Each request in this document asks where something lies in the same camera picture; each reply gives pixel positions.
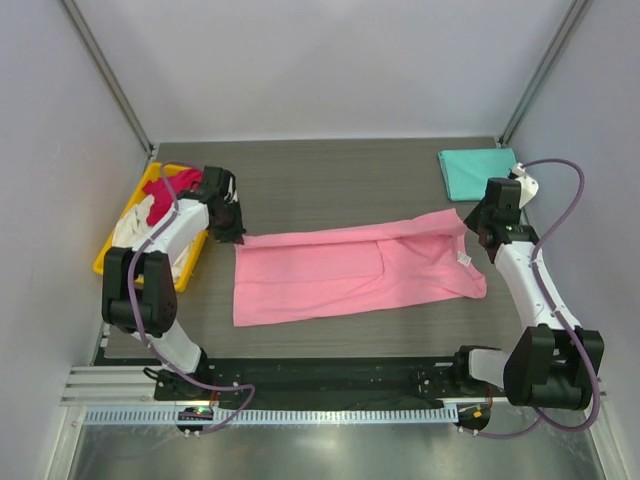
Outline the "pink t shirt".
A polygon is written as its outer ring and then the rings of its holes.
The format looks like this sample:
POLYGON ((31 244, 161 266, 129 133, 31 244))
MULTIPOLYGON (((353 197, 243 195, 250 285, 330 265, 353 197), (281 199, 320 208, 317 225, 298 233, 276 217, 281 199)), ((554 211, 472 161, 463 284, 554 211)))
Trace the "pink t shirt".
POLYGON ((236 248, 233 323, 265 326, 482 299, 487 282, 453 209, 359 227, 248 236, 236 248))

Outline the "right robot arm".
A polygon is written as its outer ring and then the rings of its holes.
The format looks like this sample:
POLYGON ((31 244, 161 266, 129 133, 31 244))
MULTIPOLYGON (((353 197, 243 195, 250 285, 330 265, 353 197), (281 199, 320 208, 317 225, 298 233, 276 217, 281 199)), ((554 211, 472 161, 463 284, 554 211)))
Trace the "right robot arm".
POLYGON ((584 329, 566 307, 544 263, 535 230, 521 222, 528 178, 491 178, 484 197, 464 223, 477 234, 488 259, 505 280, 523 332, 509 352, 463 346, 451 384, 471 396, 489 384, 515 406, 584 410, 604 353, 604 340, 584 329))

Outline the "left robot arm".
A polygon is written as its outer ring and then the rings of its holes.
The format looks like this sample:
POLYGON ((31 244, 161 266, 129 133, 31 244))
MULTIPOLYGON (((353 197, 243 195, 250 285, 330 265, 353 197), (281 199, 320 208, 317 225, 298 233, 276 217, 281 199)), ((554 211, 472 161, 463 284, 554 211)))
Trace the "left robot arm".
POLYGON ((221 243, 241 244, 245 228, 236 177, 206 166, 201 178, 181 191, 165 174, 161 181, 169 207, 161 219, 131 247, 111 247, 104 256, 103 321, 137 338, 178 376, 177 387, 188 398, 204 398, 212 387, 206 352, 177 320, 178 300, 172 266, 204 232, 221 243))

